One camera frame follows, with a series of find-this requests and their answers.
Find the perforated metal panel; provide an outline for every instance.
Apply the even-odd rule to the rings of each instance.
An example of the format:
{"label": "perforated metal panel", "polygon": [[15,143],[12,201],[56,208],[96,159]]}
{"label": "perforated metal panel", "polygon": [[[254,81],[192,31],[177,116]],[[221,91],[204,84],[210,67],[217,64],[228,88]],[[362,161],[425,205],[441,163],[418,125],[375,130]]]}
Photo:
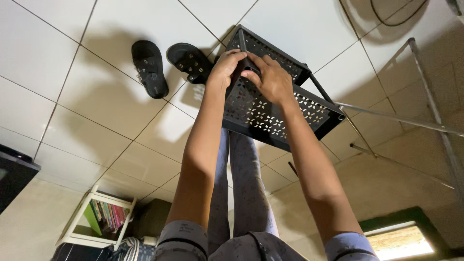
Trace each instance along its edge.
{"label": "perforated metal panel", "polygon": [[[318,139],[324,137],[344,119],[335,105],[298,86],[311,74],[306,65],[241,25],[234,32],[227,50],[237,48],[250,51],[260,57],[269,55],[292,76],[295,99],[299,102],[303,116]],[[290,151],[284,120],[279,109],[267,100],[251,81],[240,76],[245,69],[259,72],[259,69],[248,60],[237,66],[232,76],[232,86],[226,93],[223,127]]]}

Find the black sandal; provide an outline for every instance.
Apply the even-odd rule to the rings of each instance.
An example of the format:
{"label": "black sandal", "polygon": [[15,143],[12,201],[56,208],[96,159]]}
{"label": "black sandal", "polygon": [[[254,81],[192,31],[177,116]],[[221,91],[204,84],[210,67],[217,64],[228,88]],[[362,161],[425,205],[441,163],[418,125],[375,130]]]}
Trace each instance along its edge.
{"label": "black sandal", "polygon": [[188,73],[190,83],[206,84],[213,64],[197,47],[178,43],[168,49],[167,57],[179,71]]}
{"label": "black sandal", "polygon": [[150,41],[137,41],[132,45],[132,60],[148,95],[154,99],[166,97],[169,88],[163,75],[160,49]]}

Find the black cable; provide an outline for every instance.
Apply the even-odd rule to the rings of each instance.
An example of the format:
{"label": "black cable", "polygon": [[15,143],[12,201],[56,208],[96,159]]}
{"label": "black cable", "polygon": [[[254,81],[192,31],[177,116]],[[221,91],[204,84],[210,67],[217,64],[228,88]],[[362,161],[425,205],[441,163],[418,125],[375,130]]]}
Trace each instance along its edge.
{"label": "black cable", "polygon": [[386,22],[384,22],[382,20],[382,18],[380,18],[379,14],[377,13],[377,11],[375,10],[375,7],[374,7],[374,3],[373,3],[373,0],[371,0],[371,7],[372,7],[372,11],[374,11],[374,14],[375,16],[377,17],[377,19],[379,19],[380,23],[386,25],[386,26],[390,26],[390,27],[395,27],[395,26],[399,26],[399,25],[402,25],[404,23],[406,23],[409,19],[411,19],[415,14],[417,14],[417,12],[419,12],[419,10],[424,6],[425,2],[427,2],[427,0],[424,0],[424,2],[422,2],[422,4],[420,4],[419,8],[417,8],[416,11],[414,11],[408,18],[406,18],[406,20],[400,22],[400,23],[397,23],[397,24],[387,24]]}

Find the hand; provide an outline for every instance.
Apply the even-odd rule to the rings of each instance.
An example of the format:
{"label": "hand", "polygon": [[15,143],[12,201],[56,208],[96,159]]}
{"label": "hand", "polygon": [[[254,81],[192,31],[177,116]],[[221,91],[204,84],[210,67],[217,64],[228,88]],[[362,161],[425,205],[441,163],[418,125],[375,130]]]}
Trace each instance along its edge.
{"label": "hand", "polygon": [[279,107],[287,101],[295,101],[291,76],[276,60],[268,55],[261,59],[251,52],[248,52],[248,58],[258,66],[262,78],[252,71],[243,71],[240,75],[252,81],[266,99]]}
{"label": "hand", "polygon": [[213,81],[215,84],[219,83],[221,88],[227,88],[231,84],[231,74],[237,67],[240,60],[243,60],[247,53],[241,52],[240,49],[233,49],[224,52],[216,65],[211,70],[208,77],[208,82]]}

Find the person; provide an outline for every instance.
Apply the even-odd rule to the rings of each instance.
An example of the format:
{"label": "person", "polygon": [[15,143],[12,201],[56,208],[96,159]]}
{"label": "person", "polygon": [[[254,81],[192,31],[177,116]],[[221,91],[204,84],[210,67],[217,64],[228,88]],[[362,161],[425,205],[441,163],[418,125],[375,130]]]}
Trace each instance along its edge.
{"label": "person", "polygon": [[[269,56],[260,58],[239,49],[223,53],[207,80],[154,260],[306,260],[279,239],[253,139],[221,129],[226,88],[237,63],[247,56],[262,77],[252,71],[241,76],[281,111],[298,178],[328,260],[378,260],[333,165],[300,111],[291,76]],[[227,218],[229,152],[235,217],[232,239]]]}

